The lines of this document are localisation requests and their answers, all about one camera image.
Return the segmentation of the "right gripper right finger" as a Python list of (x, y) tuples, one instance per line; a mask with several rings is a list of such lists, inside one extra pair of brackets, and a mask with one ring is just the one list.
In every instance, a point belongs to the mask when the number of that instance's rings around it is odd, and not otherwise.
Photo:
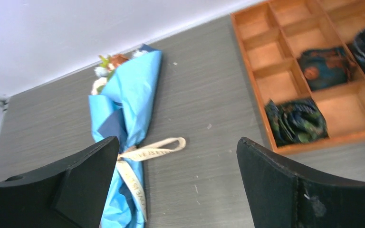
[(365, 182), (328, 174), (242, 137), (237, 159), (257, 228), (365, 228)]

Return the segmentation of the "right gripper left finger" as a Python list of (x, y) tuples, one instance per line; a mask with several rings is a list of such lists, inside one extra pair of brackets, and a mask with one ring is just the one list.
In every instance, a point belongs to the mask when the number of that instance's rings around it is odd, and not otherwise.
[(0, 181), (0, 228), (99, 227), (118, 151), (118, 139), (107, 137)]

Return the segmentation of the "orange rose stem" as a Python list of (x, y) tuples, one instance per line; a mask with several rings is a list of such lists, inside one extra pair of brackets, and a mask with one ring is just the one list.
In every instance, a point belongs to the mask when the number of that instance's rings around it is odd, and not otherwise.
[(114, 69), (118, 68), (121, 64), (128, 61), (129, 58), (122, 54), (117, 54), (110, 56), (109, 63), (114, 67)]

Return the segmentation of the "blue wrapping paper sheet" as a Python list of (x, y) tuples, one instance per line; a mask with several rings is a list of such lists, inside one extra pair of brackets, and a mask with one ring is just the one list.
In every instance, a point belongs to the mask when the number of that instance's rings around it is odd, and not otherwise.
[[(132, 57), (114, 69), (99, 95), (89, 96), (91, 133), (96, 142), (109, 136), (119, 140), (119, 152), (139, 145), (152, 117), (162, 51), (141, 45)], [(114, 171), (104, 211), (103, 228), (142, 228), (144, 216), (117, 170)]]

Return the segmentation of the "beige tote bag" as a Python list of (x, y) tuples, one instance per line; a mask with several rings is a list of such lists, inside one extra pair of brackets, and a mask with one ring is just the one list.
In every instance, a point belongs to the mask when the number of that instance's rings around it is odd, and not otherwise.
[(172, 152), (181, 151), (186, 146), (186, 140), (182, 137), (166, 138), (164, 140), (149, 144), (147, 146), (136, 148), (132, 146), (126, 152), (118, 155), (116, 169), (130, 190), (136, 203), (139, 205), (144, 220), (147, 221), (146, 197), (143, 186), (138, 180), (133, 169), (124, 159), (131, 159), (136, 162), (146, 161), (152, 158), (160, 157)]

